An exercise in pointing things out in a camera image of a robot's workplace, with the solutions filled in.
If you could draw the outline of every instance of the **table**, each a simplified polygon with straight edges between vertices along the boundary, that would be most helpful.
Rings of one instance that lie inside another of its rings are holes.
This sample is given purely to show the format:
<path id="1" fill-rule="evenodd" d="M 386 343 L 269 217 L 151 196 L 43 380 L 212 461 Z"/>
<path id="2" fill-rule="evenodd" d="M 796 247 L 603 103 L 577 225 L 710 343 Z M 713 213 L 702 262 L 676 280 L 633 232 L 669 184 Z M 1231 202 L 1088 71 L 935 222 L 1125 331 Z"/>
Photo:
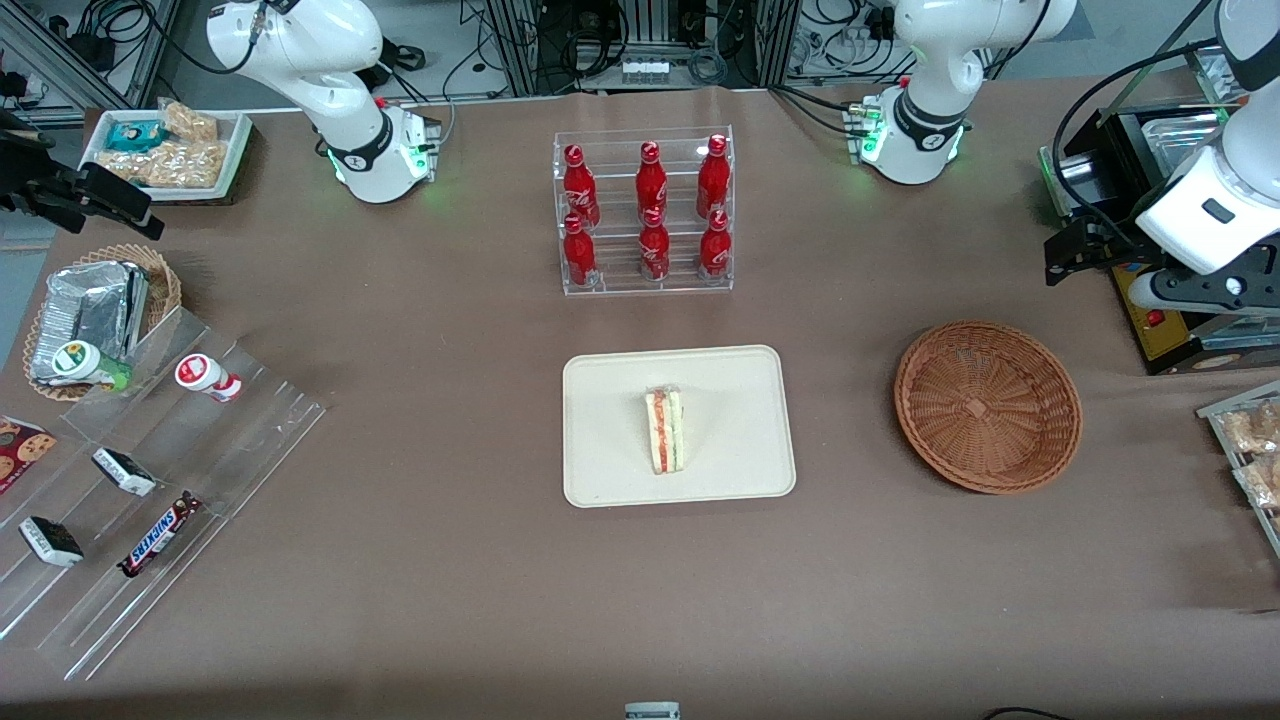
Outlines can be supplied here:
<path id="1" fill-rule="evenodd" d="M 1277 565 L 1194 416 L 1274 373 L 1147 378 L 1105 275 L 1043 286 L 1036 150 L 1085 85 L 992 83 L 924 187 L 850 167 L 764 92 L 463 106 L 438 182 L 385 206 L 334 182 L 302 115 L 255 117 L 251 192 L 161 210 L 157 247 L 189 309 L 329 413 L 97 678 L 6 647 L 0 700 L 32 717 L 603 719 L 668 698 L 691 720 L 1275 716 L 1276 618 L 1257 611 L 1280 607 Z M 735 290 L 564 299 L 552 135 L 722 123 Z M 91 220 L 46 270 L 134 241 Z M 1032 333 L 1078 383 L 1080 452 L 1047 488 L 972 495 L 905 443 L 899 356 L 960 318 Z M 570 357 L 741 343 L 782 356 L 790 496 L 564 501 Z M 51 428 L 65 410 L 17 355 L 0 396 Z"/>

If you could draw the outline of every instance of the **white tray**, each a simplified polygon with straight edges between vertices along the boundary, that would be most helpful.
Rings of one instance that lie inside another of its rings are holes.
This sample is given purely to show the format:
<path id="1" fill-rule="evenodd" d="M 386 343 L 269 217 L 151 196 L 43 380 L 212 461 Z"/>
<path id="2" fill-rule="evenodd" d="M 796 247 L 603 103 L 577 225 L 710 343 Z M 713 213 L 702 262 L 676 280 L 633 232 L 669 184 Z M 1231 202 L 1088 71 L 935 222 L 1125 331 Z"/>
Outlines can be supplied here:
<path id="1" fill-rule="evenodd" d="M 644 393 L 673 384 L 685 469 L 655 475 Z M 564 365 L 564 498 L 577 507 L 780 497 L 796 484 L 782 361 L 765 345 L 580 355 Z"/>
<path id="2" fill-rule="evenodd" d="M 236 179 L 236 170 L 239 168 L 241 158 L 244 155 L 244 146 L 248 145 L 248 133 L 253 129 L 253 120 L 239 110 L 201 110 L 202 114 L 218 120 L 218 140 L 227 143 L 227 159 L 223 160 L 223 169 L 218 173 L 218 182 L 214 187 L 142 187 L 138 188 L 151 196 L 156 202 L 182 202 L 200 200 L 219 200 L 227 197 L 232 190 L 232 181 Z M 84 155 L 81 156 L 81 165 L 92 163 L 97 154 L 106 146 L 106 136 L 116 123 L 132 123 L 140 120 L 159 120 L 160 110 L 106 110 L 97 119 L 93 135 L 84 146 Z"/>

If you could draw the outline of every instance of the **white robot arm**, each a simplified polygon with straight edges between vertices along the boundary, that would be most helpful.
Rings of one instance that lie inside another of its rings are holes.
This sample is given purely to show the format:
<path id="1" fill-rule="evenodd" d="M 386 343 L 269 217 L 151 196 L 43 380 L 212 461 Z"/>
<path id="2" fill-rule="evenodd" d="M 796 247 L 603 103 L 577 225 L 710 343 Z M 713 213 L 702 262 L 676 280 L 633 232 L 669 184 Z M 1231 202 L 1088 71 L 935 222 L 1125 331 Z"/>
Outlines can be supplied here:
<path id="1" fill-rule="evenodd" d="M 915 53 L 906 88 L 869 96 L 879 108 L 864 126 L 872 135 L 861 161 L 891 181 L 920 184 L 955 156 L 965 113 L 983 82 L 975 50 L 1010 47 L 1056 36 L 1076 0 L 899 0 L 895 35 Z"/>
<path id="2" fill-rule="evenodd" d="M 1179 165 L 1165 195 L 1137 219 L 1202 275 L 1280 232 L 1280 0 L 1222 0 L 1217 35 L 1236 81 L 1251 91 L 1248 102 Z"/>
<path id="3" fill-rule="evenodd" d="M 388 202 L 434 173 L 438 127 L 381 109 L 353 73 L 378 63 L 383 33 L 360 0 L 227 3 L 205 31 L 220 61 L 296 102 L 329 146 L 338 179 L 366 202 Z M 265 17 L 255 14 L 265 12 Z M 255 36 L 255 24 L 260 36 Z"/>

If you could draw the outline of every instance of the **brown wicker basket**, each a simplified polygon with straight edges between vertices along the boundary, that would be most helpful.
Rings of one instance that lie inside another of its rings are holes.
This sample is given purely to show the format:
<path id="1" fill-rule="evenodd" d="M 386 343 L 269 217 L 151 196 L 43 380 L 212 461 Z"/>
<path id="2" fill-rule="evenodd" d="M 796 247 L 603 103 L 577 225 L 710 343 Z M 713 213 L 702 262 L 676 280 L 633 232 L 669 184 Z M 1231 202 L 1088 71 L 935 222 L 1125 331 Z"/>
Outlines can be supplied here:
<path id="1" fill-rule="evenodd" d="M 978 492 L 1047 484 L 1080 445 L 1080 396 L 1062 364 L 1030 336 L 995 323 L 924 333 L 902 356 L 893 402 L 920 457 Z"/>
<path id="2" fill-rule="evenodd" d="M 129 260 L 131 263 L 137 263 L 138 266 L 147 272 L 146 315 L 142 316 L 143 336 L 160 324 L 160 320 L 170 310 L 182 305 L 182 283 L 178 281 L 178 275 L 173 273 L 173 269 L 169 268 L 169 264 L 164 261 L 164 258 L 155 250 L 141 245 L 113 245 L 95 250 L 72 264 L 83 265 L 102 260 Z M 27 333 L 27 340 L 23 342 L 22 369 L 27 374 L 27 382 L 40 395 L 60 402 L 76 402 L 84 397 L 91 386 L 45 387 L 31 379 L 31 356 L 36 352 L 36 341 L 40 337 L 40 318 L 44 315 L 44 311 L 45 309 L 41 306 L 40 311 L 36 313 L 36 320 L 31 324 L 31 331 Z"/>

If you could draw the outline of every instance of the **red bottle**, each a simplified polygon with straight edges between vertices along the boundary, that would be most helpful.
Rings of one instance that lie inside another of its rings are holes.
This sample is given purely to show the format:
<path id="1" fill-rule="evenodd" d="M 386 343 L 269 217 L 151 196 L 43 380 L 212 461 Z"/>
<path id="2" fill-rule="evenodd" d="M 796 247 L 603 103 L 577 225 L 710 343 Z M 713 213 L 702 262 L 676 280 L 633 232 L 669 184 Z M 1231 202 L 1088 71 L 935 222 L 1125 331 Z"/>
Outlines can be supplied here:
<path id="1" fill-rule="evenodd" d="M 568 263 L 568 279 L 577 287 L 600 282 L 600 270 L 595 268 L 595 245 L 577 215 L 564 218 L 564 260 Z"/>
<path id="2" fill-rule="evenodd" d="M 640 217 L 649 208 L 667 211 L 667 170 L 658 161 L 658 143 L 646 140 L 640 145 L 640 172 L 636 173 L 636 201 Z"/>
<path id="3" fill-rule="evenodd" d="M 728 234 L 728 215 L 724 210 L 712 210 L 708 225 L 698 254 L 698 277 L 708 282 L 719 282 L 728 272 L 730 252 L 733 247 L 733 238 Z"/>
<path id="4" fill-rule="evenodd" d="M 570 145 L 564 149 L 564 197 L 568 209 L 586 220 L 588 227 L 600 224 L 600 201 L 595 196 L 595 176 L 582 160 L 582 147 Z"/>
<path id="5" fill-rule="evenodd" d="M 644 229 L 640 231 L 640 274 L 646 281 L 662 281 L 671 272 L 671 236 L 662 227 L 660 208 L 644 211 Z"/>
<path id="6" fill-rule="evenodd" d="M 699 218 L 705 218 L 712 210 L 724 209 L 731 173 L 728 158 L 724 156 L 726 149 L 728 149 L 728 138 L 723 135 L 713 135 L 707 141 L 707 159 L 703 160 L 703 167 L 698 170 Z"/>

